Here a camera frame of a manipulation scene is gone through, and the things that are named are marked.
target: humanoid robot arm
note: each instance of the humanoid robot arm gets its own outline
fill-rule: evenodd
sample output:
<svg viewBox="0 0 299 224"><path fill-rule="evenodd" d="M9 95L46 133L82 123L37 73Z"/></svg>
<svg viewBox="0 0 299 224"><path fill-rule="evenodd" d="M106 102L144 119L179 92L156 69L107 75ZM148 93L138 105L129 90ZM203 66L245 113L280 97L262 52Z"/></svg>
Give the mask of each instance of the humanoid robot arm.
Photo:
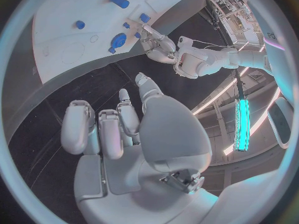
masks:
<svg viewBox="0 0 299 224"><path fill-rule="evenodd" d="M221 51L198 49L193 47L193 40L181 36L179 50L167 36L161 35L148 25L143 25L141 44L146 55L155 61L173 64L180 76L196 79L198 76L216 73L221 67L236 69L239 66L263 69L272 75L271 67L265 52L238 51L226 47Z"/></svg>

